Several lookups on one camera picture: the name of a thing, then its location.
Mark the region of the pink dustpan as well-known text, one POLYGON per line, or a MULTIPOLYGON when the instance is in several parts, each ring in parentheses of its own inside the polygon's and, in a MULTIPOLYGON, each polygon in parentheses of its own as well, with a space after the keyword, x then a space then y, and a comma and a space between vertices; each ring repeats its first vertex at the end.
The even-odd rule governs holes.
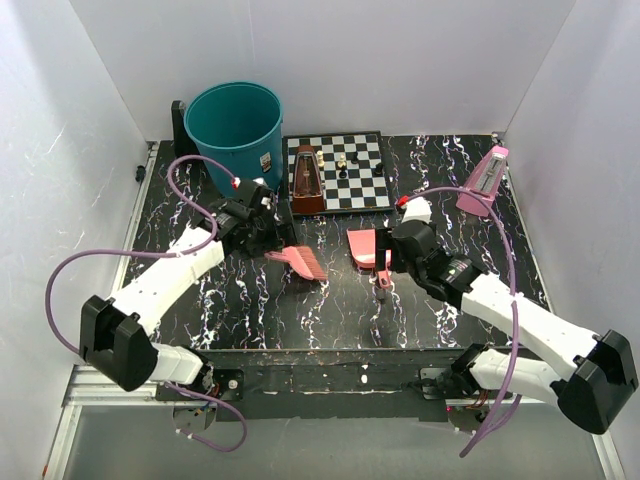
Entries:
POLYGON ((382 289, 391 287, 390 271, 374 271, 374 229, 348 230, 347 239, 351 257, 356 265, 363 270, 370 270, 376 274, 378 284, 382 289))

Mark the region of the pink hand brush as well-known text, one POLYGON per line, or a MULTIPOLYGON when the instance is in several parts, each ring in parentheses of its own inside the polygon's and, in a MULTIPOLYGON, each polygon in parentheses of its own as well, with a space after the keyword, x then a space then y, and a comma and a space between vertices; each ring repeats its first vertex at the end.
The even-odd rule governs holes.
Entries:
POLYGON ((314 252, 308 246, 288 246, 281 251, 267 252, 265 257, 288 264, 298 276, 306 280, 326 281, 328 279, 314 252))

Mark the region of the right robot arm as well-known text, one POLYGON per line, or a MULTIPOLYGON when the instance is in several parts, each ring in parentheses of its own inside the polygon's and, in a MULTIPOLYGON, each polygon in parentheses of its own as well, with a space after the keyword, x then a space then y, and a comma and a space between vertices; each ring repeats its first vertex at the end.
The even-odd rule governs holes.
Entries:
POLYGON ((506 388, 556 406, 591 434, 605 433, 639 381, 629 340, 610 329, 598 334, 512 293, 496 275, 438 243, 435 227, 409 220, 374 233, 375 267, 406 273, 417 286, 462 313, 481 319, 524 347, 531 357, 473 344, 430 385, 475 397, 506 388))

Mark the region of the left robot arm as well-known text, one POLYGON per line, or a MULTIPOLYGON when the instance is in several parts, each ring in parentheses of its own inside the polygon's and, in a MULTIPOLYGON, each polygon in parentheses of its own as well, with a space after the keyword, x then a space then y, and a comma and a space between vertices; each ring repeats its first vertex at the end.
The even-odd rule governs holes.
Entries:
POLYGON ((213 386, 207 359, 150 337, 180 297, 230 254, 260 258, 295 243, 288 201, 261 206, 248 219, 239 213, 237 202, 219 202, 214 217, 220 226, 197 215, 166 257, 110 298, 89 298, 81 310, 80 357, 127 392, 146 382, 174 382, 188 398, 205 398, 213 386))

